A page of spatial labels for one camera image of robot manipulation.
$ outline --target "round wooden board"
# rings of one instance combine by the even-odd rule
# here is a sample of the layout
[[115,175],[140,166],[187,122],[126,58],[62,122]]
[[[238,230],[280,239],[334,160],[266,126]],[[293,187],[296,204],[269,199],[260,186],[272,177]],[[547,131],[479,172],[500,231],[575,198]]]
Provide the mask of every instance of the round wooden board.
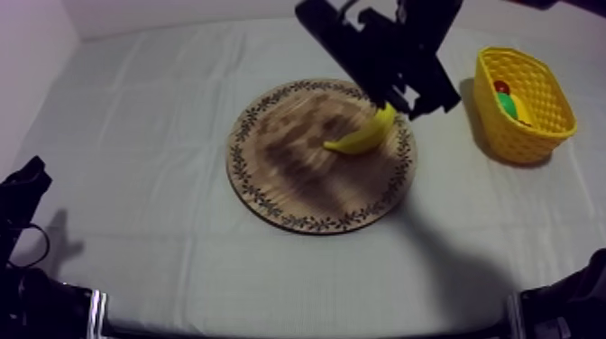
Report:
[[350,82],[308,79],[274,88],[238,118],[227,175],[238,197],[271,224],[303,234],[341,234],[389,212],[404,197],[417,149],[402,115],[376,150],[327,151],[323,141],[359,129],[376,112]]

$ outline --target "white table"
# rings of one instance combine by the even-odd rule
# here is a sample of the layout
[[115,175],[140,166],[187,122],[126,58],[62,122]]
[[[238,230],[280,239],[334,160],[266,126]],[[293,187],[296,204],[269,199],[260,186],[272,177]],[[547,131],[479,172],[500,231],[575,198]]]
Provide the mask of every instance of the white table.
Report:
[[606,244],[606,69],[542,41],[454,28],[439,56],[466,103],[488,45],[551,66],[575,137],[547,165],[519,169],[480,150],[464,104],[421,117],[409,193],[421,224],[396,211],[360,232],[308,237],[254,216],[225,175],[226,136],[251,100],[295,79],[347,79],[296,20],[86,43],[15,164],[40,154],[54,178],[34,220],[66,230],[47,265],[107,292],[119,325],[328,338],[490,323],[505,295],[565,277]]

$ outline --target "cable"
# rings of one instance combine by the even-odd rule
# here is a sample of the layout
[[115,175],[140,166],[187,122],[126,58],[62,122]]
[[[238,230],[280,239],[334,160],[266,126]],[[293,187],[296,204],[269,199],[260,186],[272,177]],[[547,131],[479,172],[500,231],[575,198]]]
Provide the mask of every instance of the cable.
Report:
[[38,225],[36,225],[36,224],[28,224],[25,227],[13,227],[13,228],[8,228],[8,229],[13,229],[15,231],[24,231],[24,230],[28,230],[28,229],[32,229],[32,228],[35,228],[38,231],[40,231],[40,233],[44,237],[44,242],[46,243],[46,248],[44,249],[44,253],[37,260],[35,260],[33,262],[30,262],[27,265],[23,265],[23,266],[15,265],[11,261],[7,261],[6,263],[8,263],[8,265],[11,266],[14,269],[22,269],[22,270],[29,269],[32,266],[34,266],[35,264],[40,263],[41,261],[43,261],[44,259],[46,259],[46,257],[49,255],[49,252],[51,251],[51,239],[49,238],[49,235],[46,234],[46,232],[44,232],[44,230],[41,227],[39,227]]
[[349,11],[349,9],[352,8],[352,6],[354,6],[355,3],[357,3],[357,2],[358,2],[358,0],[347,0],[347,2],[345,2],[343,7],[341,7],[341,9],[339,9],[339,13],[338,13],[336,19],[338,21],[342,21],[345,18],[345,14],[347,13],[347,11]]

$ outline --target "plastic basket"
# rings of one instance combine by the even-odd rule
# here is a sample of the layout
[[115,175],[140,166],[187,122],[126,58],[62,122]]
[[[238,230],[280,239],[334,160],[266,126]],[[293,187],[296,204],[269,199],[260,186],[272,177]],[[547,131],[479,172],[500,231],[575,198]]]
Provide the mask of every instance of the plastic basket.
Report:
[[[532,120],[526,125],[501,107],[493,82],[503,80],[525,102]],[[481,50],[473,97],[492,150],[505,160],[538,162],[576,132],[576,118],[549,67],[520,51]]]

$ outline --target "wall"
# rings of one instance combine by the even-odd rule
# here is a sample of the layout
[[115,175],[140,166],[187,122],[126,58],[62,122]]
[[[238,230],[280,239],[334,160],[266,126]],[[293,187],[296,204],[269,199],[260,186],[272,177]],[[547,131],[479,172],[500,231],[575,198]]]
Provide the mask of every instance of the wall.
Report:
[[[292,16],[299,0],[64,0],[83,38],[150,27]],[[335,5],[344,0],[329,0]],[[361,5],[391,14],[396,0],[363,0]],[[567,3],[542,12],[502,0],[464,0],[456,26],[604,49],[606,20]]]
[[0,178],[77,46],[60,0],[0,0]]

